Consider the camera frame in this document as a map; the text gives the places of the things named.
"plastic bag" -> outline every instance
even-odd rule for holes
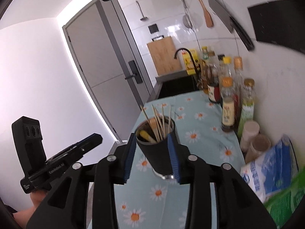
[[[275,146],[241,168],[241,176],[261,202],[289,187],[297,173],[293,147],[285,134]]]
[[[292,180],[289,188],[271,197],[264,205],[278,228],[291,217],[305,194],[305,168]]]

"yellow box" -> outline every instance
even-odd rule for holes
[[[200,70],[199,59],[198,59],[196,49],[190,49],[190,52],[191,52],[191,54],[193,56],[193,59],[195,61],[197,70]],[[190,57],[189,53],[187,51],[182,51],[182,57],[183,57],[183,61],[184,61],[184,64],[186,66],[186,71],[187,71],[188,75],[196,74],[195,69],[194,69],[194,65],[192,63],[192,60],[191,60],[191,57]]]

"ceiling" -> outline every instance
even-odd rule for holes
[[[71,1],[13,0],[0,20],[0,29],[25,21],[57,17]]]

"wooden spatula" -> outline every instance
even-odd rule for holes
[[[204,3],[202,0],[198,0],[202,6],[202,9],[203,9],[203,14],[204,14],[204,18],[205,18],[205,24],[207,27],[211,28],[211,27],[214,27],[214,24],[213,24],[213,21],[212,21],[212,18],[211,18],[211,15],[210,13],[207,11],[206,7],[204,6]]]

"wooden cutting board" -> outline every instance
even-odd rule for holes
[[[174,59],[176,47],[171,36],[147,44],[158,75],[181,70],[179,58]]]

